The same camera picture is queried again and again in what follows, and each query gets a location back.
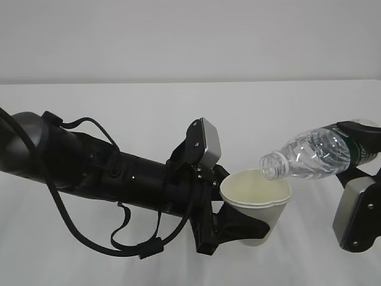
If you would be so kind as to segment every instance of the cup rim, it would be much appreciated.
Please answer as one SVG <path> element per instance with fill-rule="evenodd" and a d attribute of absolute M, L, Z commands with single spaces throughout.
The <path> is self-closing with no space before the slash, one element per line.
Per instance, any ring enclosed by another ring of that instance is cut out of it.
<path fill-rule="evenodd" d="M 247 172 L 247 171 L 260 171 L 260 169 L 245 169 L 245 170 L 241 170 L 241 171 L 238 171 L 236 173 L 233 173 L 233 174 L 230 174 L 229 176 L 232 176 L 232 175 L 235 175 L 235 174 L 238 174 L 238 173 L 243 173 L 243 172 Z M 286 185 L 287 185 L 287 188 L 290 192 L 289 196 L 287 196 L 286 198 L 283 198 L 283 199 L 280 199 L 280 200 L 275 200 L 275 201 L 269 201 L 267 203 L 243 203 L 241 201 L 236 201 L 236 200 L 233 200 L 231 198 L 228 198 L 227 196 L 225 196 L 222 192 L 222 187 L 223 187 L 223 184 L 225 182 L 225 180 L 228 178 L 226 177 L 221 185 L 220 185 L 220 195 L 222 197 L 222 199 L 224 201 L 226 201 L 227 203 L 233 205 L 233 206 L 237 206 L 237 207 L 243 207 L 245 209 L 251 209 L 253 207 L 255 207 L 256 209 L 264 209 L 264 208 L 268 208 L 268 207 L 273 207 L 273 206 L 280 206 L 280 205 L 283 205 L 283 204 L 287 204 L 290 200 L 291 200 L 291 196 L 292 196 L 292 188 L 289 184 L 289 182 L 287 182 L 285 179 L 279 179 L 280 181 L 282 182 L 285 182 Z"/>

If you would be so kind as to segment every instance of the black strap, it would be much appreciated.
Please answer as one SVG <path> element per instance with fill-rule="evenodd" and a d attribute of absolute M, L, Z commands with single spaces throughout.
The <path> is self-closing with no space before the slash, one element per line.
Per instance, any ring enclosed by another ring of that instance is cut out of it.
<path fill-rule="evenodd" d="M 123 220 L 123 223 L 121 224 L 121 226 L 119 226 L 115 231 L 112 232 L 111 238 L 110 238 L 111 245 L 113 247 L 115 247 L 116 249 L 119 249 L 121 251 L 126 251 L 126 250 L 128 251 L 132 248 L 132 246 L 123 245 L 123 244 L 118 243 L 114 239 L 114 236 L 115 236 L 115 234 L 118 233 L 118 231 L 123 229 L 130 222 L 131 210 L 128 207 L 124 206 L 121 202 L 118 202 L 118 206 L 122 207 L 124 210 L 124 220 Z M 151 256 L 151 255 L 154 255 L 156 253 L 162 252 L 164 250 L 164 246 L 161 243 L 161 238 L 157 238 L 160 220 L 161 220 L 161 210 L 159 210 L 157 212 L 156 230 L 155 230 L 154 234 L 152 235 L 152 237 L 149 240 L 145 241 L 144 243 L 138 244 L 138 247 L 141 249 L 141 252 L 139 255 L 140 258 L 145 258 L 145 257 Z"/>

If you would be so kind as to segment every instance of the black cable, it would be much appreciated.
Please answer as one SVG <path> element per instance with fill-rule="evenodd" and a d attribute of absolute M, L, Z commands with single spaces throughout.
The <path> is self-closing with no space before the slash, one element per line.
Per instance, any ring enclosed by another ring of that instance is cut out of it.
<path fill-rule="evenodd" d="M 80 241 L 85 246 L 87 246 L 87 247 L 89 247 L 89 248 L 91 248 L 91 249 L 93 249 L 93 250 L 95 250 L 97 252 L 100 252 L 100 253 L 103 253 L 103 254 L 106 254 L 106 255 L 110 255 L 110 256 L 129 257 L 129 256 L 137 256 L 137 255 L 140 254 L 140 249 L 137 246 L 136 247 L 131 247 L 131 249 L 129 251 L 113 250 L 113 249 L 110 249 L 110 248 L 103 247 L 103 246 L 101 246 L 99 244 L 96 244 L 93 241 L 91 241 L 88 238 L 86 238 L 84 235 L 82 235 L 78 231 L 76 226 L 74 225 L 73 221 L 71 220 L 71 218 L 70 218 L 70 216 L 69 216 L 69 214 L 68 214 L 68 212 L 67 212 L 67 210 L 65 208 L 65 205 L 64 205 L 64 203 L 63 203 L 63 201 L 62 201 L 62 199 L 60 197 L 60 194 L 59 194 L 56 186 L 54 185 L 53 181 L 50 178 L 49 171 L 46 168 L 45 163 L 42 160 L 42 157 L 38 153 L 38 150 L 37 150 L 36 146 L 34 145 L 32 140 L 29 138 L 28 134 L 20 126 L 20 124 L 18 124 L 18 122 L 12 116 L 10 116 L 5 110 L 3 110 L 1 107 L 0 107 L 0 118 L 2 118 L 14 130 L 14 132 L 24 142 L 24 144 L 26 145 L 27 149 L 31 153 L 32 157 L 34 157 L 35 162 L 37 163 L 38 168 L 39 168 L 42 176 L 45 179 L 45 183 L 48 186 L 49 192 L 52 195 L 54 203 L 57 206 L 57 209 L 58 209 L 58 211 L 59 211 L 59 213 L 60 213 L 64 223 L 66 224 L 66 227 L 68 228 L 68 230 L 71 232 L 71 234 L 78 241 Z M 79 122 L 79 121 L 83 122 L 83 121 L 86 121 L 86 120 L 84 120 L 84 119 L 76 120 L 76 123 Z M 186 211 L 185 215 L 182 217 L 179 225 L 176 227 L 176 229 L 166 239 L 163 240 L 163 246 L 168 244 L 171 240 L 173 240 L 173 238 L 175 238 L 175 236 L 177 234 L 179 234 L 179 232 L 182 230 L 182 228 L 184 227 L 186 221 L 189 219 L 189 216 L 190 216 L 190 213 L 191 213 L 191 210 L 192 210 L 192 207 L 193 207 L 193 201 L 194 201 L 194 194 L 191 195 L 187 211 Z"/>
<path fill-rule="evenodd" d="M 118 147 L 118 145 L 115 143 L 115 141 L 112 139 L 112 137 L 107 133 L 107 131 L 102 127 L 102 125 L 100 125 L 96 120 L 94 120 L 93 118 L 90 118 L 90 117 L 83 117 L 83 118 L 80 118 L 80 119 L 77 119 L 73 122 L 70 122 L 70 123 L 61 123 L 60 126 L 62 128 L 65 128 L 65 129 L 74 129 L 76 127 L 78 127 L 81 123 L 85 122 L 85 121 L 89 121 L 93 124 L 96 125 L 96 127 L 99 128 L 99 130 L 107 137 L 107 139 L 113 144 L 113 146 L 115 147 L 115 149 L 118 151 L 118 153 L 120 152 L 120 149 Z"/>
<path fill-rule="evenodd" d="M 186 221 L 191 216 L 191 211 L 192 211 L 192 206 L 193 206 L 194 201 L 195 201 L 195 192 L 192 192 L 192 194 L 190 195 L 190 201 L 188 204 L 188 208 L 186 209 L 184 216 L 182 217 L 179 225 L 174 229 L 174 231 L 170 235 L 168 235 L 165 239 L 163 239 L 164 245 L 170 243 L 180 233 L 180 231 L 184 228 Z"/>

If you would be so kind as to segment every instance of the white paper cup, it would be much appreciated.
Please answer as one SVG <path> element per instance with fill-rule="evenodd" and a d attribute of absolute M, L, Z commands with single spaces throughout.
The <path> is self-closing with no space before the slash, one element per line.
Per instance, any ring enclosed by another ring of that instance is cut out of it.
<path fill-rule="evenodd" d="M 283 179 L 270 181 L 261 170 L 244 170 L 225 178 L 220 186 L 222 199 L 244 215 L 260 219 L 270 226 L 260 240 L 241 242 L 258 246 L 266 242 L 286 204 L 291 199 L 291 187 Z"/>

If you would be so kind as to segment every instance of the black robotic arm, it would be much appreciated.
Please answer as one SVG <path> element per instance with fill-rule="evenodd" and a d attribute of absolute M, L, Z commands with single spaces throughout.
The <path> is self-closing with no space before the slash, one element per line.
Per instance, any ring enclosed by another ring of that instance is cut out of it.
<path fill-rule="evenodd" d="M 69 132 L 84 121 L 96 124 L 111 143 L 85 133 Z M 217 129 L 206 119 L 192 122 L 185 140 L 165 164 L 123 153 L 96 121 L 83 118 L 63 123 L 46 111 L 13 116 L 0 109 L 0 170 L 47 184 L 69 231 L 84 245 L 112 256 L 151 256 L 164 250 L 190 220 L 199 253 L 212 255 L 219 244 L 232 240 L 263 238 L 268 224 L 238 212 L 224 203 L 213 213 L 212 201 L 220 201 L 219 185 L 229 175 L 220 165 Z M 110 249 L 84 237 L 70 219 L 59 192 L 105 201 L 117 201 L 125 220 L 111 236 Z M 144 243 L 127 246 L 114 241 L 126 226 L 132 204 L 181 216 L 177 228 L 165 239 L 155 234 Z"/>

